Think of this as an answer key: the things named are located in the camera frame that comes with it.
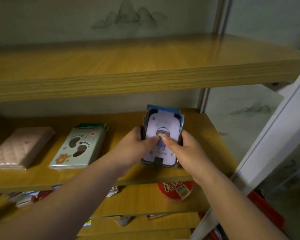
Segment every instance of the cartoon card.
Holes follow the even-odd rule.
[[[165,135],[178,141],[183,126],[184,116],[179,110],[148,105],[148,112],[144,119],[144,139],[155,135]],[[176,164],[176,156],[164,144],[162,139],[149,150],[142,161],[146,164],[172,167]]]

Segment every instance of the cartoon character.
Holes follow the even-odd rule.
[[[166,136],[170,137],[170,132],[169,132],[169,130],[168,130],[167,128],[165,128],[165,127],[161,127],[161,128],[159,128],[159,129],[157,130],[156,135],[160,136],[160,140],[159,140],[158,143],[157,143],[158,149],[160,149],[160,148],[165,149],[165,148],[166,148],[166,144],[164,144],[164,142],[161,140],[161,137],[162,137],[163,135],[166,135]]]
[[[64,163],[67,158],[71,157],[71,155],[68,155],[67,153],[66,154],[60,154],[59,157],[56,159],[56,163],[57,164],[61,164],[61,163]]]

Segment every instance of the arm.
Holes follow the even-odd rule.
[[[183,146],[169,137],[162,140],[201,186],[229,239],[288,239],[213,165],[195,138],[186,131],[182,138]]]
[[[140,127],[135,127],[109,153],[0,227],[0,239],[75,239],[116,180],[158,141],[159,136],[141,141]]]

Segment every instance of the hand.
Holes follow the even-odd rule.
[[[174,139],[162,136],[164,144],[176,155],[183,168],[193,176],[194,181],[200,184],[199,179],[204,167],[204,161],[209,160],[196,139],[187,131],[182,131],[183,146]]]
[[[129,169],[141,161],[141,158],[154,147],[160,137],[154,136],[147,140],[141,140],[141,127],[136,126],[109,152],[109,156],[116,160],[116,164],[122,169],[124,176]]]

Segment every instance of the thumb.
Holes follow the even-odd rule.
[[[182,149],[182,146],[180,146],[174,139],[166,135],[162,136],[161,139],[175,155],[178,154],[178,152]]]
[[[141,143],[145,146],[145,148],[147,150],[150,150],[158,143],[159,140],[160,140],[160,137],[158,135],[156,135],[156,136],[150,137],[147,140],[141,141]]]

